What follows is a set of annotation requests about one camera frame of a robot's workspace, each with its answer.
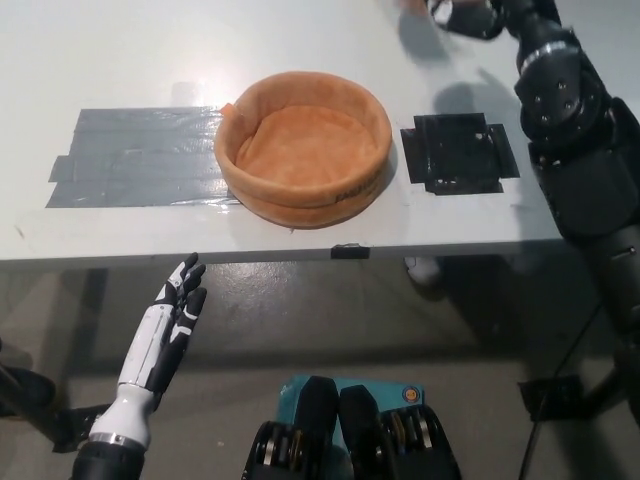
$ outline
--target white robotic hand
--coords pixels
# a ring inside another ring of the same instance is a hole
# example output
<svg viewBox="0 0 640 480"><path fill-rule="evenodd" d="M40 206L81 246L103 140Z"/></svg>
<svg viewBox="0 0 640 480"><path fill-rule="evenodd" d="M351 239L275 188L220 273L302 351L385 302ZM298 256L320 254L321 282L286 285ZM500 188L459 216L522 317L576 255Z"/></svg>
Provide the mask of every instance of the white robotic hand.
<svg viewBox="0 0 640 480"><path fill-rule="evenodd" d="M193 253L171 274L140 322L120 372L111 407L94 423L89 442L146 451L149 415L158 407L187 349L207 291L204 265Z"/></svg>

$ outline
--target orange bowl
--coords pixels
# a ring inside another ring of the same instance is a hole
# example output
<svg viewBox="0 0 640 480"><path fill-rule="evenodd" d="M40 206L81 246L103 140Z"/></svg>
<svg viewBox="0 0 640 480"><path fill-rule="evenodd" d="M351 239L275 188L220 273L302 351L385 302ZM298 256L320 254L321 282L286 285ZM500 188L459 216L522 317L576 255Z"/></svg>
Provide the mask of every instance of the orange bowl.
<svg viewBox="0 0 640 480"><path fill-rule="evenodd" d="M231 192L274 223L317 228L366 208L384 188L391 124L365 88L289 72L249 87L224 113L215 155Z"/></svg>

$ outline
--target concrete floor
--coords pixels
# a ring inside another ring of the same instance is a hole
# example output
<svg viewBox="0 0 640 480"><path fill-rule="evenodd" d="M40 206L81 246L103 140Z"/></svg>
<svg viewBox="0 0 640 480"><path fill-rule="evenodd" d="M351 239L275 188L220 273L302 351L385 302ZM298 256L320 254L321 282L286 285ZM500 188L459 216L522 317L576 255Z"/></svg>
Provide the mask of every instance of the concrete floor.
<svg viewBox="0 0 640 480"><path fill-rule="evenodd" d="M7 365L64 385L73 406L111 401L146 304L170 267L0 274ZM183 368L152 419L145 478L239 478L256 429L294 373L423 384L465 479L515 480L529 434L517 382L549 375L596 302L579 260L529 275L500 259L447 261L448 297L423 298L401 260L215 265ZM600 318L569 371L610 367ZM626 406L591 423L544 426L530 479L640 478ZM28 425L0 423L0 478L66 479Z"/></svg>

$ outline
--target black robotic arm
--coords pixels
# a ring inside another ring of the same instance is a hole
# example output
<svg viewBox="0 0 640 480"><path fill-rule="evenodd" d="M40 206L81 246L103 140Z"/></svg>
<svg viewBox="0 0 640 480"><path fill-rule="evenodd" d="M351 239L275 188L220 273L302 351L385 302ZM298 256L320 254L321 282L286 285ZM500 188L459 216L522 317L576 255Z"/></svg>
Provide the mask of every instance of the black robotic arm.
<svg viewBox="0 0 640 480"><path fill-rule="evenodd" d="M560 233L582 253L601 293L619 337L614 375L640 424L637 119L609 95L573 30L562 27L553 0L429 6L445 30L487 40L506 28L519 42L515 92L531 163ZM438 19L443 8L448 15Z"/></svg>

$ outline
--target black cable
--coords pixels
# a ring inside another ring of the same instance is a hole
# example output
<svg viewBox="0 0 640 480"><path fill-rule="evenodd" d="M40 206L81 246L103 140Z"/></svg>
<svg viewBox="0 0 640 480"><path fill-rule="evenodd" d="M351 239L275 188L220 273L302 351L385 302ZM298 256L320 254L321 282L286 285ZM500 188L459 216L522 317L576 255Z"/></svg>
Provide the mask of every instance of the black cable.
<svg viewBox="0 0 640 480"><path fill-rule="evenodd" d="M553 377L549 382L549 388L545 392L544 397L542 397L542 401L540 402L540 407L536 412L536 417L533 422L533 427L531 428L531 433L529 434L529 441L527 442L527 448L524 451L524 456L522 457L522 463L520 464L520 474L518 475L518 480L525 480L527 477L527 474L529 473L529 466L531 465L531 457L533 456L533 450L535 449L535 446L536 446L538 431L540 430L540 419L542 418L542 414L544 413L544 410L547 407L547 400L549 398L549 394L551 393L551 390L555 388L555 383L558 377L560 376L560 372L562 372L562 370L564 370L564 367L566 367L567 363L569 362L569 359L571 358L576 348L578 347L578 345L584 338L585 334L589 330L589 327L591 327L591 324L598 316L598 313L600 313L601 308L602 308L601 303L595 306L595 308L591 312L591 315L589 315L584 326L582 327L582 329L576 336L575 340L567 350L567 353L564 354L564 357L556 367L556 370L553 372Z"/></svg>

